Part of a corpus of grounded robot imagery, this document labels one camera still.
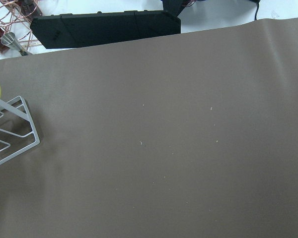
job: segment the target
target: white background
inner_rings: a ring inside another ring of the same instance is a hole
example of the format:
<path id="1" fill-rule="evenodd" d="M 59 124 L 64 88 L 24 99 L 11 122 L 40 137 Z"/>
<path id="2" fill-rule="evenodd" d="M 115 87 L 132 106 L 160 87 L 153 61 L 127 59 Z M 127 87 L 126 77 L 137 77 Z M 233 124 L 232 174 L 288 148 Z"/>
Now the white background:
<path id="1" fill-rule="evenodd" d="M 128 10 L 162 10 L 160 0 L 40 0 L 44 15 L 62 13 L 121 12 Z M 256 4 L 248 0 L 197 1 L 179 15 L 181 32 L 192 32 L 245 24 L 254 20 Z M 298 17 L 298 0 L 261 0 L 257 19 Z M 43 46 L 33 47 L 34 54 L 50 52 Z M 13 50 L 0 54 L 0 59 L 18 57 Z"/>

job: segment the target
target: dish rack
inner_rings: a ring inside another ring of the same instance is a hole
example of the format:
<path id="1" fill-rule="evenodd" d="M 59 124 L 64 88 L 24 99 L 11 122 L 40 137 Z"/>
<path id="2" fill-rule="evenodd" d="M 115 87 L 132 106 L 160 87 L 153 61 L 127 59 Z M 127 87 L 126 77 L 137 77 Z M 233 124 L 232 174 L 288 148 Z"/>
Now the dish rack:
<path id="1" fill-rule="evenodd" d="M 0 165 L 40 143 L 26 101 L 0 99 Z"/>

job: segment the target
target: black cable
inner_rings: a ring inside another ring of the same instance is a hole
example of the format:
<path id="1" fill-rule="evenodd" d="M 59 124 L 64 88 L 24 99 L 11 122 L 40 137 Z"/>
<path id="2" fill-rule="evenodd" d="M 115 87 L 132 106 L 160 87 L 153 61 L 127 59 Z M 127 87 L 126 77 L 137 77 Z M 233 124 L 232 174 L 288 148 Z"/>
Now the black cable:
<path id="1" fill-rule="evenodd" d="M 256 5 L 257 5 L 257 9 L 256 9 L 256 12 L 255 12 L 255 21 L 257 20 L 257 13 L 258 13 L 258 9 L 259 9 L 259 2 L 256 2 Z"/>

